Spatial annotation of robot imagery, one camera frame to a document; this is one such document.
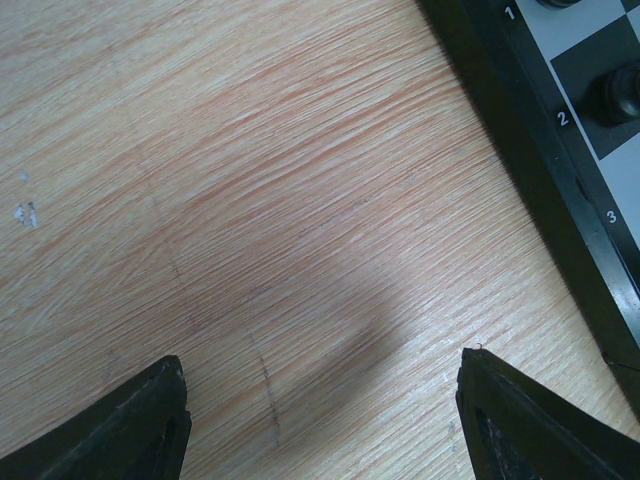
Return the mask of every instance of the wood grain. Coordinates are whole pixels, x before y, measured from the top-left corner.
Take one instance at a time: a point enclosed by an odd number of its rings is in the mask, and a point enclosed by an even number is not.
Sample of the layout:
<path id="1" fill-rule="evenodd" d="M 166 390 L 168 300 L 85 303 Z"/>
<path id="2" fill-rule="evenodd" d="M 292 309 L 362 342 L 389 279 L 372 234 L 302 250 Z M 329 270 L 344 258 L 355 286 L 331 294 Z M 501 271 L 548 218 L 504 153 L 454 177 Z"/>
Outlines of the wood grain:
<path id="1" fill-rule="evenodd" d="M 476 343 L 640 438 L 413 1 L 0 26 L 0 455 L 173 353 L 182 478 L 466 479 Z"/>

